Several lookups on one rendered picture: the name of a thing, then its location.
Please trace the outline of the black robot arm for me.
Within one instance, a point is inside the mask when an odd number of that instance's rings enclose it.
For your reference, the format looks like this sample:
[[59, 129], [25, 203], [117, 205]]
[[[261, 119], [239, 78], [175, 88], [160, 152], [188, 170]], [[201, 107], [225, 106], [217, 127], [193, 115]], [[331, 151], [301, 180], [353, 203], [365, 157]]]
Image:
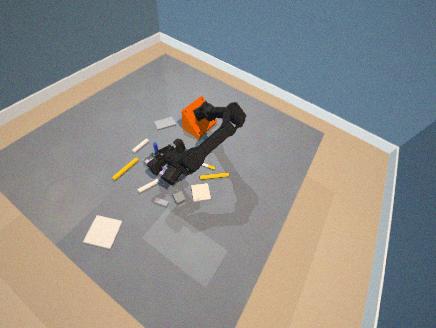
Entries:
[[[237, 102], [231, 102], [227, 107], [214, 107], [211, 103], [204, 101], [200, 107], [193, 110], [193, 113], [197, 121], [206, 118], [212, 122], [216, 118], [222, 118], [223, 122], [199, 146], [190, 148], [183, 153], [176, 153], [173, 156], [173, 165], [166, 165], [167, 169], [161, 176], [165, 182], [172, 186], [181, 174], [188, 176], [197, 171], [210, 152], [243, 126], [247, 116]], [[236, 126], [234, 127], [231, 122]]]

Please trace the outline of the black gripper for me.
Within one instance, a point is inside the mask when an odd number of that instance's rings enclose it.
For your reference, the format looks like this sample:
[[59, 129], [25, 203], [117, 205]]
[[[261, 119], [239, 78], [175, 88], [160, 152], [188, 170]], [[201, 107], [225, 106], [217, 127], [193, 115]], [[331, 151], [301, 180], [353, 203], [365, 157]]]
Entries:
[[[154, 153], [155, 158], [151, 159], [147, 163], [148, 168], [151, 170], [151, 172], [154, 175], [160, 173], [163, 170], [162, 167], [164, 167], [166, 164], [168, 165], [172, 164], [173, 163], [172, 158], [176, 153], [182, 153], [186, 149], [181, 139], [177, 138], [175, 141], [173, 141], [173, 144], [176, 145], [175, 148], [170, 144], [165, 146], [164, 148], [158, 150], [158, 153]], [[160, 153], [162, 153], [162, 156]]]

